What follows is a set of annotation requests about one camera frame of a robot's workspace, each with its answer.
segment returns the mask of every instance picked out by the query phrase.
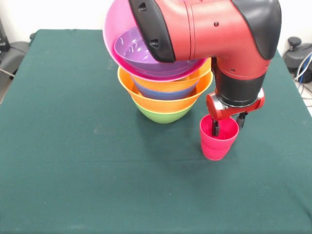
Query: bowl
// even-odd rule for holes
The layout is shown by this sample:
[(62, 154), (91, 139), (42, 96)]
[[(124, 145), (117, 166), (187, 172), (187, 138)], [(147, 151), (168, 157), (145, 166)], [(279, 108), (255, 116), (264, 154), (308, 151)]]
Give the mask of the bowl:
[(156, 100), (144, 97), (135, 86), (131, 75), (123, 68), (119, 67), (117, 74), (120, 84), (127, 90), (137, 104), (146, 110), (158, 113), (174, 113), (185, 110), (197, 101), (199, 96), (208, 89), (213, 81), (213, 74), (210, 72), (199, 80), (188, 97), (179, 100)]
[(179, 119), (181, 119), (183, 116), (185, 116), (192, 108), (193, 105), (189, 106), (188, 108), (178, 111), (178, 112), (173, 112), (173, 113), (158, 113), (158, 112), (153, 112), (150, 110), (147, 110), (143, 107), (141, 107), (136, 101), (133, 99), (134, 103), (138, 107), (138, 109), (144, 114), (147, 118), (149, 118), (151, 121), (156, 122), (156, 123), (161, 123), (161, 124), (168, 124), (168, 123), (173, 123)]
[(211, 72), (211, 58), (207, 59), (207, 61), (195, 72), (190, 74), (189, 76), (176, 80), (176, 81), (163, 81), (163, 82), (155, 82), (153, 80), (143, 79), (134, 75), (132, 79), (139, 85), (147, 88), (149, 90), (159, 91), (159, 92), (176, 92), (180, 90), (187, 89), (194, 84), (196, 84), (200, 78), (204, 75)]
[(180, 91), (175, 91), (175, 92), (159, 92), (159, 91), (154, 91), (147, 89), (141, 85), (139, 85), (135, 80), (133, 80), (138, 91), (146, 98), (151, 98), (151, 99), (157, 99), (157, 100), (178, 100), (178, 99), (183, 99), (186, 98), (196, 87), (197, 83), (192, 85), (191, 87), (180, 90)]
[[(114, 43), (120, 35), (124, 32), (130, 30), (133, 27), (136, 27), (137, 24), (133, 17), (132, 11), (130, 9), (129, 3), (126, 0), (114, 0), (112, 5), (107, 11), (105, 23), (103, 26), (103, 39), (108, 53), (112, 59), (123, 69), (130, 72), (131, 74), (144, 78), (146, 80), (159, 80), (159, 77), (149, 77), (146, 76), (144, 72), (134, 69), (134, 67), (128, 64), (121, 56), (119, 56), (115, 49)], [(171, 76), (171, 77), (162, 77), (162, 80), (165, 81), (174, 81), (184, 78), (190, 75), (192, 72), (199, 69), (207, 59), (201, 59), (196, 66), (191, 70), (184, 72), (183, 74)]]
[(138, 27), (133, 27), (119, 36), (114, 43), (114, 49), (135, 70), (157, 79), (181, 75), (193, 70), (200, 62), (200, 59), (173, 63), (156, 61), (147, 49)]

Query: plastic cup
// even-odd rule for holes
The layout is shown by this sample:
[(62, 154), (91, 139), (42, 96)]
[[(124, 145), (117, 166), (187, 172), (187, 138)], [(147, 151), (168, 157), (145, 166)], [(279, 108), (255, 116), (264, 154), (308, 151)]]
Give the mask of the plastic cup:
[(210, 115), (205, 116), (199, 124), (201, 149), (204, 156), (212, 161), (218, 161), (230, 151), (237, 138), (239, 126), (233, 118), (219, 121), (220, 134), (212, 136), (213, 119)]

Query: orange bowl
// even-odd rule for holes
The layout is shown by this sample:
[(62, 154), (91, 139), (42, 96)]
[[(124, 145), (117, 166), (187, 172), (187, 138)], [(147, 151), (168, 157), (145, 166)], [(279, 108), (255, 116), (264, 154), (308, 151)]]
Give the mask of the orange bowl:
[(179, 112), (192, 106), (197, 101), (199, 96), (202, 95), (203, 92), (205, 92), (211, 85), (213, 81), (213, 74), (212, 72), (209, 72), (204, 75), (199, 80), (192, 93), (188, 97), (179, 100), (156, 100), (142, 96), (131, 79), (131, 75), (121, 67), (118, 68), (118, 80), (139, 106), (153, 112), (172, 113)]
[(141, 79), (134, 75), (131, 75), (131, 77), (135, 80), (136, 83), (149, 90), (158, 92), (177, 92), (185, 90), (195, 85), (200, 78), (208, 74), (210, 71), (211, 71), (211, 58), (207, 59), (207, 61), (197, 71), (177, 81), (155, 82), (152, 80)]

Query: green tablecloth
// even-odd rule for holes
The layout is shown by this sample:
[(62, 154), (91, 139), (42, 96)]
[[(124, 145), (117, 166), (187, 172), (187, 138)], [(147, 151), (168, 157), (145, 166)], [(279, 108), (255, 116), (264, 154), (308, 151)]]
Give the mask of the green tablecloth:
[(220, 162), (199, 145), (213, 87), (159, 125), (116, 73), (101, 31), (37, 33), (0, 107), (0, 233), (312, 233), (312, 119), (279, 55)]

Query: blue bowl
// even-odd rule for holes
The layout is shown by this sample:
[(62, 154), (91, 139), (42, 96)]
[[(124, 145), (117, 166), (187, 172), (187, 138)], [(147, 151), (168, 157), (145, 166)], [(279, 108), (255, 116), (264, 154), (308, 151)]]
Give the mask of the blue bowl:
[(179, 100), (179, 99), (184, 99), (186, 98), (196, 87), (197, 83), (192, 85), (191, 87), (184, 89), (184, 90), (180, 90), (180, 91), (176, 91), (176, 92), (159, 92), (159, 91), (154, 91), (154, 90), (150, 90), (147, 89), (141, 85), (139, 85), (134, 79), (132, 79), (133, 82), (135, 83), (137, 89), (139, 90), (139, 92), (146, 98), (150, 98), (150, 99), (156, 99), (156, 100)]

